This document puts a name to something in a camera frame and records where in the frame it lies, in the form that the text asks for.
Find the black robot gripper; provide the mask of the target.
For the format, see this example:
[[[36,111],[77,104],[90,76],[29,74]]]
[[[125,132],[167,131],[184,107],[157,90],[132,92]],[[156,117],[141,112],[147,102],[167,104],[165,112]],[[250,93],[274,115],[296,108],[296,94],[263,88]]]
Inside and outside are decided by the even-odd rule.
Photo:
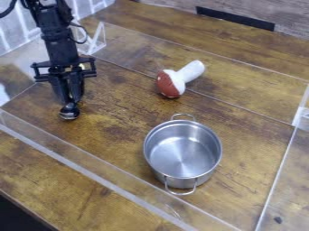
[[[49,81],[62,104],[69,101],[69,85],[73,102],[78,103],[84,91],[82,79],[96,75],[95,59],[78,55],[77,46],[69,38],[57,41],[45,41],[44,45],[49,60],[30,64],[34,72],[34,80],[37,82]],[[68,83],[57,76],[68,77]]]

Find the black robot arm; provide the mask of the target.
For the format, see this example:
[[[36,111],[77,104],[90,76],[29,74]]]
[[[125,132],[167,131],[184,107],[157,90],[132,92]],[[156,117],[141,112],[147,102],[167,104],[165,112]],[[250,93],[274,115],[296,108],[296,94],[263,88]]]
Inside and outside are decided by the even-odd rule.
[[[37,82],[48,81],[64,104],[77,104],[84,93],[84,79],[96,76],[95,58],[81,57],[78,43],[69,28],[74,25],[70,9],[64,0],[42,5],[40,0],[21,0],[30,11],[36,26],[41,29],[48,61],[33,62]]]

